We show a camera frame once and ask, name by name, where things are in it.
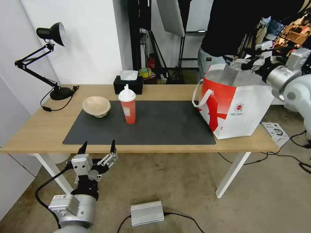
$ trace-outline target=red cup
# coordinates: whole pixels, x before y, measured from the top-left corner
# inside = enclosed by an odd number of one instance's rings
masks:
[[[123,108],[126,123],[135,124],[136,122],[135,100],[132,100],[130,102],[121,101],[121,105]]]
[[[136,121],[135,98],[136,94],[126,84],[124,90],[119,94],[119,100],[123,108],[126,123],[128,124],[135,124]]]

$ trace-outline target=printed logo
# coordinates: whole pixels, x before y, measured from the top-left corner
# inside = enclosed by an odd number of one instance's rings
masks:
[[[244,104],[242,104],[242,103],[237,104],[235,111],[236,112],[242,112],[243,106],[244,106]]]

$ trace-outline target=black desk mat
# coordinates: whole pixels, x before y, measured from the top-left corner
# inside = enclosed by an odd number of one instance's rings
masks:
[[[136,123],[125,122],[119,101],[96,118],[81,110],[63,144],[213,145],[213,133],[191,101],[136,101]]]

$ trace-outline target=tape roll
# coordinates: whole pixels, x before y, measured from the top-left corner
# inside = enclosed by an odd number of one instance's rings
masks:
[[[150,68],[141,68],[139,70],[139,76],[142,76],[144,79],[149,78],[152,75]]]

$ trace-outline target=lamp shade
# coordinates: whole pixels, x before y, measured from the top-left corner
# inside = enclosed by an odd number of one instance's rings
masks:
[[[51,28],[37,28],[36,32],[41,39],[52,39],[57,44],[65,46],[66,32],[61,22],[54,24]]]

